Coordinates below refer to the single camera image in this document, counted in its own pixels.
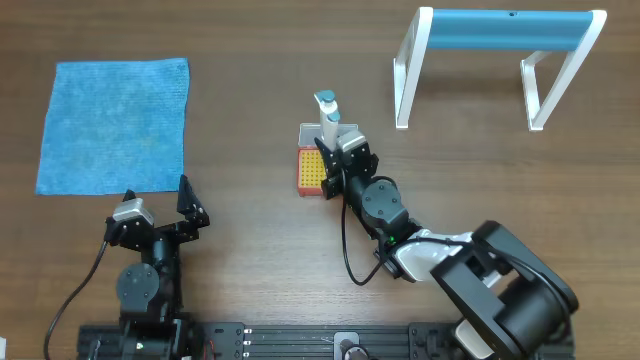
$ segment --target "white bottle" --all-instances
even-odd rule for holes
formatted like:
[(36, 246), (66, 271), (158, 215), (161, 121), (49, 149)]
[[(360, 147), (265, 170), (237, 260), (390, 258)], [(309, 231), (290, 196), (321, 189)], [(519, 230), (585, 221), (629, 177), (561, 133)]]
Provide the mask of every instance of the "white bottle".
[(314, 94), (320, 106), (320, 125), (322, 127), (322, 142), (331, 151), (336, 149), (340, 112), (336, 102), (336, 94), (331, 90), (323, 90)]

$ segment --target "blue and white rack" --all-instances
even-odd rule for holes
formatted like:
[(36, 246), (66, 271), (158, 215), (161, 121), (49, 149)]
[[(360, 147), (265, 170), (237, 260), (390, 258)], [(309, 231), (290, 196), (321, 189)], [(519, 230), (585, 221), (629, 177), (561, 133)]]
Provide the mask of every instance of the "blue and white rack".
[[(506, 11), (421, 7), (393, 60), (395, 122), (409, 127), (409, 114), (427, 48), (530, 50), (520, 62), (530, 131), (540, 131), (589, 54), (607, 19), (604, 10)], [(540, 105), (535, 65), (551, 52), (567, 52), (547, 98)]]

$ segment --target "white bracket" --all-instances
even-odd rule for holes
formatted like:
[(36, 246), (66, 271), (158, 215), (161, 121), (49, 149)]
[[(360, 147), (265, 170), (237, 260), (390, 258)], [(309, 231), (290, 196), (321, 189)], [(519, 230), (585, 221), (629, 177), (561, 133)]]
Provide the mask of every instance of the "white bracket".
[(558, 77), (553, 83), (547, 98), (540, 106), (538, 98), (538, 85), (536, 84), (535, 65), (550, 52), (536, 51), (528, 58), (520, 61), (520, 71), (522, 73), (522, 86), (524, 88), (524, 101), (527, 109), (527, 120), (530, 131), (541, 131), (544, 124), (549, 119), (549, 115), (558, 104), (558, 101), (569, 86), (569, 83), (582, 65), (582, 62), (591, 51), (591, 47), (596, 42), (600, 31), (607, 20), (607, 12), (604, 10), (593, 10), (593, 20), (584, 33), (578, 47), (574, 51), (569, 51), (567, 57), (560, 68)]
[[(558, 104), (558, 101), (569, 86), (569, 83), (582, 65), (582, 62), (589, 54), (600, 31), (607, 19), (607, 12), (604, 10), (593, 10), (593, 20), (584, 36), (580, 40), (578, 47), (570, 51), (562, 64), (547, 98), (540, 105), (538, 97), (538, 87), (534, 67), (540, 60), (544, 59), (549, 52), (536, 51), (531, 56), (520, 62), (522, 73), (522, 83), (524, 89), (525, 105), (527, 110), (527, 120), (530, 131), (542, 130), (549, 115)], [(424, 54), (427, 51), (427, 42), (431, 31), (433, 20), (433, 8), (421, 7), (409, 25), (407, 35), (400, 45), (400, 51), (393, 59), (393, 86), (395, 101), (395, 122), (396, 129), (409, 128), (409, 115), (413, 105), (420, 71), (424, 61)]]

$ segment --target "blue cloth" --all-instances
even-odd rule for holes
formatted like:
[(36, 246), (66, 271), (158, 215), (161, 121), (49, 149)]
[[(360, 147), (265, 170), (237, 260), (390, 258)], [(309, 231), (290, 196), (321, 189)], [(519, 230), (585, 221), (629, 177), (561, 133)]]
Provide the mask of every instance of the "blue cloth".
[(187, 59), (60, 63), (36, 194), (177, 191)]

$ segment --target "wooden surface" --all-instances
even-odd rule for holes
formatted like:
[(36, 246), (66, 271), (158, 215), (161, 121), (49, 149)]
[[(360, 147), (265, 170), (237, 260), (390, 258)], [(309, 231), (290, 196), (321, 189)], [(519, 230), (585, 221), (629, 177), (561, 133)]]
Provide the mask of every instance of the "wooden surface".
[[(419, 5), (604, 8), (593, 52), (529, 133), (524, 53), (429, 52), (410, 130), (393, 122), (392, 59)], [(312, 94), (333, 89), (394, 177), (411, 215), (437, 232), (504, 223), (577, 293), (578, 358), (640, 351), (640, 2), (32, 1), (0, 3), (0, 336), (9, 358), (39, 358), (46, 328), (88, 271), (121, 196), (35, 196), (55, 64), (187, 57), (186, 173), (212, 217), (183, 247), (186, 309), (253, 324), (453, 321), (435, 285), (379, 274), (351, 284), (340, 200), (299, 198), (296, 143)], [(539, 65), (548, 89), (561, 59)], [(147, 194), (159, 223), (176, 194)], [(350, 216), (352, 266), (374, 244)], [(116, 278), (134, 253), (109, 249), (64, 314), (51, 349), (74, 357), (78, 326), (115, 321)]]

